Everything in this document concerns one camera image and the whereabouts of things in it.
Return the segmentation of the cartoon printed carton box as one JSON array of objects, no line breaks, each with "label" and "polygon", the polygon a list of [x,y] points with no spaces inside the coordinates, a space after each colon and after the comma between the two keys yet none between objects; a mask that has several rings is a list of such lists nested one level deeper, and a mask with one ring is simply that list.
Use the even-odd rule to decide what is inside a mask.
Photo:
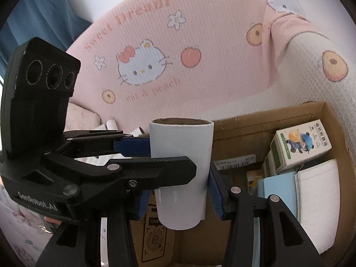
[{"label": "cartoon printed carton box", "polygon": [[277,174],[297,169],[331,150],[332,145],[321,120],[277,130],[270,144]]}]

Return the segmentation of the pink Hello Kitty sofa cover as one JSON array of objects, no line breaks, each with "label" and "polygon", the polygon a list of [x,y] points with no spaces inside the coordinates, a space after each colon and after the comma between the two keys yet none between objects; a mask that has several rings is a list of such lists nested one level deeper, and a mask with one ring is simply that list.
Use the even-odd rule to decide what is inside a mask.
[{"label": "pink Hello Kitty sofa cover", "polygon": [[320,119],[338,162],[340,214],[326,266],[355,237],[355,63],[298,0],[125,0],[68,48],[70,103],[124,131],[159,117],[215,122],[216,159],[264,160],[278,127]]}]

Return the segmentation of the green white carton box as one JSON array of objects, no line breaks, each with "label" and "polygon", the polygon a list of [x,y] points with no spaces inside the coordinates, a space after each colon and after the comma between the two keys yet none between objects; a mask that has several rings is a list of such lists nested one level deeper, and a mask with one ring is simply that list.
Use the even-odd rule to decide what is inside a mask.
[{"label": "green white carton box", "polygon": [[273,177],[273,176],[277,175],[275,161],[274,161],[271,151],[269,151],[269,153],[267,154],[267,157],[265,158],[265,160],[263,162],[262,170],[264,172],[265,177]]}]

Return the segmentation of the white flat box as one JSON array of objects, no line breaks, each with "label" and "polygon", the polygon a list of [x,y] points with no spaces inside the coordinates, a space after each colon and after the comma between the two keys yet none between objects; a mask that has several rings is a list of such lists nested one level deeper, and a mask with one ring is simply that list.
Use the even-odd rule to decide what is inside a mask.
[{"label": "white flat box", "polygon": [[297,172],[297,219],[321,254],[335,242],[340,214],[336,159]]}]

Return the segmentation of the white paper roll tube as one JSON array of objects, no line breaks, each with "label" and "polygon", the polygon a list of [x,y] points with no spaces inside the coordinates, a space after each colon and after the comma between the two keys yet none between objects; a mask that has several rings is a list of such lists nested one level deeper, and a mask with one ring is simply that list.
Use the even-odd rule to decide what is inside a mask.
[{"label": "white paper roll tube", "polygon": [[141,127],[137,127],[131,132],[131,135],[134,137],[139,137],[143,134],[145,134],[145,131]]},{"label": "white paper roll tube", "polygon": [[173,158],[164,185],[155,190],[158,218],[172,230],[188,230],[205,218],[214,123],[169,117],[150,122],[152,158]]},{"label": "white paper roll tube", "polygon": [[108,130],[118,130],[118,126],[116,124],[116,121],[114,119],[109,119],[107,122],[106,122],[106,128]]}]

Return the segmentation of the pink floral pillow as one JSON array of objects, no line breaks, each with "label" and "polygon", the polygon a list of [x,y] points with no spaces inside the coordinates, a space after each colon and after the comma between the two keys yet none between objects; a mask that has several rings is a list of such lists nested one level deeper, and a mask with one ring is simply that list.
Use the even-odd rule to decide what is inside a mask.
[{"label": "pink floral pillow", "polygon": [[101,118],[76,104],[69,103],[66,113],[65,131],[91,130],[101,125]]}]

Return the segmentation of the blue curtain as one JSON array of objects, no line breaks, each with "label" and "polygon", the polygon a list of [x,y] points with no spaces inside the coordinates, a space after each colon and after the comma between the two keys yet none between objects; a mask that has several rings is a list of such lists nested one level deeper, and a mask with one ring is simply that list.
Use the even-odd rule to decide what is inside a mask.
[{"label": "blue curtain", "polygon": [[66,51],[90,25],[69,0],[20,0],[1,29],[1,76],[13,51],[26,41],[40,37]]}]

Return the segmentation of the light blue Lucky box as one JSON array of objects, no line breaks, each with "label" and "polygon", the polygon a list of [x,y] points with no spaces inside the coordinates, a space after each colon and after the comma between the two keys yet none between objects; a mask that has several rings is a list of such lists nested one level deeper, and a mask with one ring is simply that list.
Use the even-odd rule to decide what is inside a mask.
[{"label": "light blue Lucky box", "polygon": [[270,195],[279,196],[292,214],[297,217],[297,194],[294,176],[296,172],[288,172],[258,181],[258,196],[267,198]]}]

